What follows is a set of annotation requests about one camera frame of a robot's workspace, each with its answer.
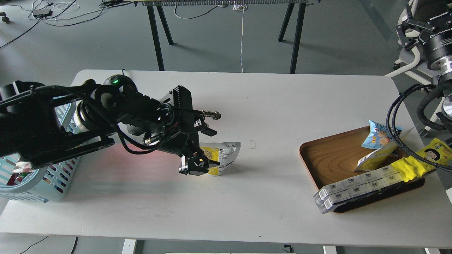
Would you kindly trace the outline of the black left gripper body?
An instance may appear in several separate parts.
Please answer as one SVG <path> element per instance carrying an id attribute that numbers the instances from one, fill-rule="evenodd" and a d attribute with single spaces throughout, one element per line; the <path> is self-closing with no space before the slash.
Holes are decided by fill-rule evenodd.
<path id="1" fill-rule="evenodd" d="M 217 134 L 205 119 L 219 120 L 221 114 L 218 111 L 195 110 L 191 92 L 183 86 L 168 92 L 160 102 L 160 125 L 145 133 L 145 144 L 178 156 L 201 156 L 199 132 L 210 137 Z"/>

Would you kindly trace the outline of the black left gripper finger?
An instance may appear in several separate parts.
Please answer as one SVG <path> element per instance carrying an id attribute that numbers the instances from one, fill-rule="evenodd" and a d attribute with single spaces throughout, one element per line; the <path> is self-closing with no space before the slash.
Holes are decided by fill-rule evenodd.
<path id="1" fill-rule="evenodd" d="M 216 164 L 210 162 L 209 168 L 219 167 L 219 143 L 199 143 L 199 146 L 209 161 L 217 162 Z"/>
<path id="2" fill-rule="evenodd" d="M 208 166 L 209 164 L 203 159 L 190 159 L 182 156 L 179 173 L 183 175 L 201 176 L 208 173 Z"/>

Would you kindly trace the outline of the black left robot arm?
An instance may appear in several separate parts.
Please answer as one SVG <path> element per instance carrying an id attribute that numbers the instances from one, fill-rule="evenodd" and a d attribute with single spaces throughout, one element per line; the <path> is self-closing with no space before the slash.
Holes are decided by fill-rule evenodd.
<path id="1" fill-rule="evenodd" d="M 199 145 L 199 132 L 217 134 L 206 117 L 221 115 L 195 110 L 183 86 L 156 100 L 122 74 L 73 87 L 15 81 L 1 86 L 1 156 L 19 154 L 40 169 L 113 146 L 117 134 L 131 154 L 175 154 L 181 174 L 203 175 L 220 165 Z"/>

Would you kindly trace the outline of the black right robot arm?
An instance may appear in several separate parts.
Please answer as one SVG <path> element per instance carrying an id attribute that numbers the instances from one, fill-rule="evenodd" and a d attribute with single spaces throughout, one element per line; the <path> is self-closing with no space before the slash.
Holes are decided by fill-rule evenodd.
<path id="1" fill-rule="evenodd" d="M 415 55 L 414 65 L 423 61 L 426 68 L 436 71 L 433 85 L 437 92 L 419 104 L 416 114 L 424 129 L 451 131 L 451 1 L 410 0 L 396 27 L 397 36 L 405 50 Z M 424 110 L 436 98 L 443 97 L 441 113 L 428 119 Z"/>

